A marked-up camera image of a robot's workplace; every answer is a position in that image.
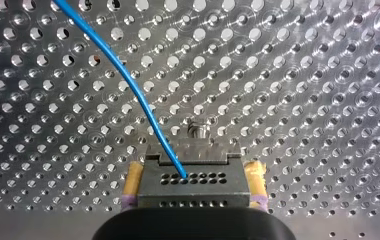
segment metal surface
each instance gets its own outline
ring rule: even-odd
[[[174,150],[189,172],[188,178],[180,178],[171,164],[165,164],[166,154],[160,146],[156,149],[150,145],[138,190],[138,206],[248,207],[250,191],[239,144],[210,143],[200,138],[182,140]]]
[[[73,229],[82,219],[68,211],[118,212],[127,162],[156,140],[54,5],[6,2],[0,227],[41,239],[24,219]],[[380,0],[69,2],[126,61],[171,142],[206,119],[211,137],[266,162],[270,211],[298,238],[380,239]]]

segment wire insulation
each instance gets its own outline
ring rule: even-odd
[[[158,122],[156,120],[156,117],[152,113],[152,110],[150,109],[150,106],[147,103],[146,98],[144,97],[144,94],[140,91],[138,84],[131,77],[127,68],[121,63],[119,58],[115,55],[112,49],[110,49],[106,42],[103,41],[103,39],[75,12],[74,9],[71,8],[71,6],[69,6],[69,4],[65,0],[54,0],[54,3],[56,3],[56,5],[62,10],[62,12],[66,16],[68,16],[74,21],[75,25],[77,25],[77,27],[79,27],[81,31],[87,34],[87,36],[94,42],[94,44],[96,44],[96,46],[99,47],[100,50],[102,50],[106,57],[118,69],[119,73],[121,73],[122,77],[125,79],[125,81],[130,86],[131,90],[137,97],[138,102],[140,103],[144,113],[146,114],[150,122],[150,125],[152,125],[156,137],[158,138],[168,157],[171,159],[178,173],[181,175],[182,178],[187,177],[186,171],[184,170],[181,163],[178,161],[174,150],[168,144],[165,136],[163,135],[162,130],[159,127]]]

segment purple tape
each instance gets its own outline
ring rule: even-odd
[[[264,195],[252,195],[250,196],[251,202],[256,202],[259,204],[259,210],[268,212],[268,197]]]
[[[121,212],[127,211],[137,206],[137,197],[135,195],[121,196]]]

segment blue cable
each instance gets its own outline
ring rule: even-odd
[[[141,107],[143,108],[144,113],[149,119],[150,125],[152,125],[153,131],[155,132],[156,137],[158,138],[159,142],[164,148],[166,154],[171,159],[172,163],[174,164],[175,168],[177,169],[181,177],[186,178],[187,177],[186,170],[184,170],[183,165],[181,165],[180,161],[178,161],[174,150],[166,141],[166,138],[163,135],[162,130],[159,127],[158,122],[156,121],[156,117],[153,115],[152,110],[150,109],[149,104],[147,103],[147,100],[144,97],[144,94],[140,91],[137,83],[131,77],[127,68],[121,63],[119,58],[115,55],[112,49],[110,49],[110,47],[106,44],[106,42],[103,41],[103,39],[75,12],[74,9],[71,8],[71,6],[69,6],[68,3],[66,3],[65,0],[54,0],[54,2],[62,10],[62,12],[65,13],[66,16],[68,16],[74,21],[74,23],[81,29],[81,31],[87,34],[87,36],[94,42],[94,44],[96,44],[96,46],[99,47],[100,50],[102,50],[102,52],[106,55],[106,57],[118,69],[122,77],[130,86],[133,93],[136,95]]]

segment perforated metal sheet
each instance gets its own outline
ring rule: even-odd
[[[298,238],[380,239],[380,0],[69,3],[171,141],[196,116],[266,162],[270,212]],[[1,228],[90,238],[148,143],[123,79],[54,4],[0,0]]]

